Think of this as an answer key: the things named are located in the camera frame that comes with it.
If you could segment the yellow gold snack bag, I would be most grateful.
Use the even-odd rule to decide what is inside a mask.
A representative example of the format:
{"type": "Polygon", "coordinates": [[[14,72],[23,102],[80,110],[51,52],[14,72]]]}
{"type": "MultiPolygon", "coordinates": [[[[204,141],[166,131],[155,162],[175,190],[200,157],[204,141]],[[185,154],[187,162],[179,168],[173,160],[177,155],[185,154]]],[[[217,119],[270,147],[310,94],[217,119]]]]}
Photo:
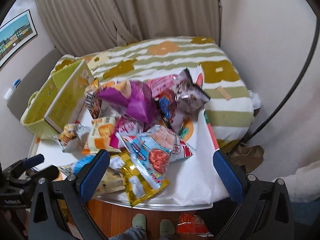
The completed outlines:
{"type": "Polygon", "coordinates": [[[126,152],[113,155],[109,167],[120,172],[123,176],[123,185],[131,207],[154,197],[170,185],[170,181],[164,179],[160,186],[154,189],[126,152]]]}

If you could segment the pink snack bag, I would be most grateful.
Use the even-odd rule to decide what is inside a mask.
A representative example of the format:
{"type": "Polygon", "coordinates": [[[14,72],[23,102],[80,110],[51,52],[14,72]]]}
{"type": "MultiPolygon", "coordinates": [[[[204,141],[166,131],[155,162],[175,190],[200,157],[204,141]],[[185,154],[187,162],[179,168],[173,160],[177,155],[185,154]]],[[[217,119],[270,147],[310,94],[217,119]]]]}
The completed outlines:
{"type": "Polygon", "coordinates": [[[174,85],[176,78],[177,75],[167,75],[163,77],[150,79],[146,81],[145,84],[151,89],[151,95],[155,99],[166,89],[171,88],[174,85]]]}

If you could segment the orange cream snack bag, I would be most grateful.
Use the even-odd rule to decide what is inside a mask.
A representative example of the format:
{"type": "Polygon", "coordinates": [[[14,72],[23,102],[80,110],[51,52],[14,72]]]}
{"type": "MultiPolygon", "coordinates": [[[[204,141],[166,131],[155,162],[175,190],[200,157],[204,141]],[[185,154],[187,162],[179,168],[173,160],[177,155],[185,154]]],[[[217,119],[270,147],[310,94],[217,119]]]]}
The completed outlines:
{"type": "Polygon", "coordinates": [[[112,135],[116,131],[117,116],[106,116],[91,121],[92,127],[81,151],[84,155],[98,153],[100,150],[120,152],[111,146],[112,135]]]}

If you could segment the red blue snack bag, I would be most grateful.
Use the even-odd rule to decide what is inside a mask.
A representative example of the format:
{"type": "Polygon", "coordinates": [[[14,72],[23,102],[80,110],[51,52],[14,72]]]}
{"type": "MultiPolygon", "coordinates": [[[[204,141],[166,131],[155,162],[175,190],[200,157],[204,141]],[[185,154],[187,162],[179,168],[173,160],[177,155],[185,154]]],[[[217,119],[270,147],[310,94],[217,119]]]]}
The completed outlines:
{"type": "Polygon", "coordinates": [[[177,108],[176,94],[171,89],[166,89],[156,96],[156,101],[165,124],[172,128],[177,108]]]}

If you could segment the light blue noodle snack bag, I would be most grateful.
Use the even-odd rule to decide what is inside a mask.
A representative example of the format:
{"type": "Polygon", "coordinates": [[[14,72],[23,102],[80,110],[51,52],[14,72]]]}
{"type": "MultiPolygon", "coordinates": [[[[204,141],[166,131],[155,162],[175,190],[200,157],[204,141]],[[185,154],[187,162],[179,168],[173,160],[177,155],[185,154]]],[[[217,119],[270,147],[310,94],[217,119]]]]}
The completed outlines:
{"type": "Polygon", "coordinates": [[[148,131],[136,135],[117,134],[117,137],[154,190],[160,188],[170,162],[193,156],[188,145],[163,125],[152,126],[148,131]]]}

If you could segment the brown paper bag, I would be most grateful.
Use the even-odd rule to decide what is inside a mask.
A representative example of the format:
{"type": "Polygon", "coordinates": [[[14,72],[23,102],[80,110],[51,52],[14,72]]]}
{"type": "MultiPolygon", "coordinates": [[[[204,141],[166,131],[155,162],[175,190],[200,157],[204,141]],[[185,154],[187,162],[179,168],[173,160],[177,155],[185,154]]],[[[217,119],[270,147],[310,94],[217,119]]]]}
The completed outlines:
{"type": "Polygon", "coordinates": [[[238,165],[245,173],[250,173],[262,164],[264,152],[260,145],[239,144],[228,156],[234,165],[238,165]]]}

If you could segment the slipper foot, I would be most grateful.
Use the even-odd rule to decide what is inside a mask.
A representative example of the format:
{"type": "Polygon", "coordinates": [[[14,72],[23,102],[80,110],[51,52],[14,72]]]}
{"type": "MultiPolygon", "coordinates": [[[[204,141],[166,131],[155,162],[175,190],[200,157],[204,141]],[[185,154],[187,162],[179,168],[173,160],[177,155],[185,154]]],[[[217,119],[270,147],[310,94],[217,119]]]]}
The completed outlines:
{"type": "Polygon", "coordinates": [[[163,219],[159,225],[159,231],[161,237],[169,237],[175,234],[175,226],[169,219],[163,219]]]}
{"type": "Polygon", "coordinates": [[[147,220],[144,214],[138,213],[132,219],[132,227],[146,232],[147,220]]]}

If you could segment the grey brown snack bag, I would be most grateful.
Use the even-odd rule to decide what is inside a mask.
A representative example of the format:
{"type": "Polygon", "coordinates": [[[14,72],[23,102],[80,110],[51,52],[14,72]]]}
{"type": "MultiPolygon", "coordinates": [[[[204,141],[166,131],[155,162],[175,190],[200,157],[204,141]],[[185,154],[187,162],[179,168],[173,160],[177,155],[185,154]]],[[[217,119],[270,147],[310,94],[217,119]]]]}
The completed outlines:
{"type": "Polygon", "coordinates": [[[175,108],[170,125],[175,133],[179,133],[187,116],[198,113],[210,101],[210,96],[193,83],[187,68],[176,77],[172,90],[175,108]]]}

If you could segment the small orange white snack bag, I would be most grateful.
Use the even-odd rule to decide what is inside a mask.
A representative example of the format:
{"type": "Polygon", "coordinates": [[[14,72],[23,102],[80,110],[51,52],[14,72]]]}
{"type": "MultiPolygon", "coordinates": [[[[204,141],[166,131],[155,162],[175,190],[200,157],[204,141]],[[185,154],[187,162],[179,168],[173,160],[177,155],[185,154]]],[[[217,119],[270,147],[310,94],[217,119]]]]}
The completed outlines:
{"type": "Polygon", "coordinates": [[[82,137],[88,132],[88,127],[82,124],[66,124],[63,131],[53,136],[62,152],[73,153],[84,146],[82,137]]]}

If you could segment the blue cream cartoon snack bag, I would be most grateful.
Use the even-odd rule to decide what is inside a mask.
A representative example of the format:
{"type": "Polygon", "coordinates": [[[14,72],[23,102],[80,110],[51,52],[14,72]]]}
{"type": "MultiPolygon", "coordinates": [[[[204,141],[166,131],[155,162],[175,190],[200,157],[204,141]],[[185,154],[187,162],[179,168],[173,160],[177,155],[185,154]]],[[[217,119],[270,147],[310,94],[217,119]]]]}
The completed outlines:
{"type": "MultiPolygon", "coordinates": [[[[69,176],[72,173],[78,174],[81,168],[85,164],[89,163],[94,157],[94,154],[87,155],[74,163],[65,166],[58,166],[58,169],[66,176],[69,176]]],[[[119,172],[108,168],[104,176],[102,177],[98,187],[96,188],[92,198],[97,198],[98,196],[101,196],[103,194],[114,193],[123,190],[125,190],[125,186],[123,185],[122,175],[119,172]]]]}

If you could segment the purple snack bag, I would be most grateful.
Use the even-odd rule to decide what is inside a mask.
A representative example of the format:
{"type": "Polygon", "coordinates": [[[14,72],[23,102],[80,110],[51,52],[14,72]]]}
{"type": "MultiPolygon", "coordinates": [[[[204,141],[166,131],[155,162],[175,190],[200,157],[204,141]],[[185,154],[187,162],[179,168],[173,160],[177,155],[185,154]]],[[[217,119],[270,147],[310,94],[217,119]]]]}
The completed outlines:
{"type": "Polygon", "coordinates": [[[104,88],[98,97],[109,103],[122,116],[152,124],[158,115],[151,89],[140,81],[124,80],[104,88]]]}

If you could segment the white fruit print tablecloth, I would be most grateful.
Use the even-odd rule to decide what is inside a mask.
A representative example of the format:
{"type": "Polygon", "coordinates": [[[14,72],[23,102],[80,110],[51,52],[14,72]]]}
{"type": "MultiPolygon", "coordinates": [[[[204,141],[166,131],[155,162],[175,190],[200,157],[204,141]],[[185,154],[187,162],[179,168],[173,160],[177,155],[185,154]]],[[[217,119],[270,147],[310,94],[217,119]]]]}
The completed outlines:
{"type": "MultiPolygon", "coordinates": [[[[125,76],[123,74],[111,80],[115,83],[122,80],[145,81],[170,74],[179,74],[182,69],[182,67],[172,70],[147,69],[137,75],[125,76]]],[[[170,181],[170,185],[157,196],[136,205],[135,208],[162,211],[207,209],[212,207],[213,202],[228,197],[228,193],[213,166],[213,154],[216,151],[217,142],[213,143],[212,141],[204,113],[204,110],[200,111],[195,118],[192,142],[187,143],[193,155],[170,163],[164,176],[170,181]]],[[[82,107],[75,120],[84,126],[91,125],[92,118],[85,106],[82,107]]],[[[33,140],[28,157],[33,157],[36,154],[44,155],[44,162],[35,166],[35,170],[40,171],[50,165],[65,166],[85,157],[84,154],[81,154],[80,149],[72,153],[62,152],[61,146],[52,137],[49,137],[48,140],[33,140]]],[[[98,199],[129,207],[125,192],[106,194],[98,199]]]]}

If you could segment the beige curtain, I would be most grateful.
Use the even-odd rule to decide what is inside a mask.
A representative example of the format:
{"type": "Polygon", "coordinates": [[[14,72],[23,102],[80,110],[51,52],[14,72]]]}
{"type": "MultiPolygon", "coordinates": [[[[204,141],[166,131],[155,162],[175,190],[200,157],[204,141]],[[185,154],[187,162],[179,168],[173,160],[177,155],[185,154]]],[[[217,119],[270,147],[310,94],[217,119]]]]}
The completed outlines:
{"type": "Polygon", "coordinates": [[[150,38],[220,42],[219,0],[35,0],[54,46],[81,56],[150,38]]]}

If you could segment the red black chips bag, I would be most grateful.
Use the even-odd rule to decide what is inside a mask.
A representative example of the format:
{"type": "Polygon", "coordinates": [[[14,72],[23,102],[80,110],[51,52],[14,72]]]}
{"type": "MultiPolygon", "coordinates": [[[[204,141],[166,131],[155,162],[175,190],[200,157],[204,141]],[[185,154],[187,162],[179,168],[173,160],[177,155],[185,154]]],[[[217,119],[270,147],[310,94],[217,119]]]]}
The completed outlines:
{"type": "Polygon", "coordinates": [[[86,87],[84,92],[85,106],[93,119],[98,118],[100,114],[101,98],[98,96],[100,91],[99,80],[95,78],[93,82],[86,87]]]}

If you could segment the left slipper foot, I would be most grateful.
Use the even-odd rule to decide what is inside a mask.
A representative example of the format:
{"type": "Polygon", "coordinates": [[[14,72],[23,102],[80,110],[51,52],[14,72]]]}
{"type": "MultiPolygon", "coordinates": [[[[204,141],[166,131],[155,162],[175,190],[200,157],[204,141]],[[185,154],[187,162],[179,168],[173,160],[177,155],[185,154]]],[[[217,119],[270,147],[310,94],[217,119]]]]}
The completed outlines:
{"type": "Polygon", "coordinates": [[[146,232],[147,220],[144,214],[138,213],[132,219],[132,227],[146,232]]]}

